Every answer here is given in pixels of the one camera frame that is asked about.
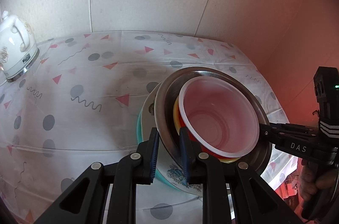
bolt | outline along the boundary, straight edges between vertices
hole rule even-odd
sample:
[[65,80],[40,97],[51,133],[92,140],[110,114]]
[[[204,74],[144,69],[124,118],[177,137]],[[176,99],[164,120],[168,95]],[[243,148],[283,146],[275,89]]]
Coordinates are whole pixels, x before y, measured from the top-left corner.
[[93,163],[92,165],[90,165],[90,167],[91,167],[92,169],[99,169],[99,168],[101,168],[101,163],[95,162],[95,163]]
[[241,169],[247,169],[249,167],[249,165],[246,162],[240,162],[238,164],[238,167]]
[[131,154],[131,159],[137,160],[141,157],[141,155],[137,152]]
[[201,152],[201,153],[199,153],[198,156],[199,156],[200,159],[207,159],[208,158],[208,153]]

metal bowl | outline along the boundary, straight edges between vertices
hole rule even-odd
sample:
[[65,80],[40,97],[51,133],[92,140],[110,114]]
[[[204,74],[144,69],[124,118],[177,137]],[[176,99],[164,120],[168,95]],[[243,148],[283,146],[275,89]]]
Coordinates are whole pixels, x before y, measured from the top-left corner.
[[[221,79],[236,87],[251,103],[258,121],[269,124],[268,118],[253,94],[236,79],[227,74],[206,67],[187,67],[169,75],[159,87],[154,103],[154,116],[160,138],[166,150],[174,161],[182,167],[179,135],[173,121],[173,106],[183,85],[190,79],[198,76],[210,76]],[[240,160],[247,162],[257,173],[262,174],[271,157],[272,144],[259,137],[255,148]]]

electric kettle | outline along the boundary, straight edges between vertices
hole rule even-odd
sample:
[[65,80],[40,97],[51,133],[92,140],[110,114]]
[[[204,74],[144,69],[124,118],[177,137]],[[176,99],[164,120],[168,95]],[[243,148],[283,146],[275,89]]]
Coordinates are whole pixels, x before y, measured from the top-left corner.
[[27,72],[39,55],[34,35],[27,22],[16,15],[2,14],[0,24],[0,71],[8,82],[14,82]]

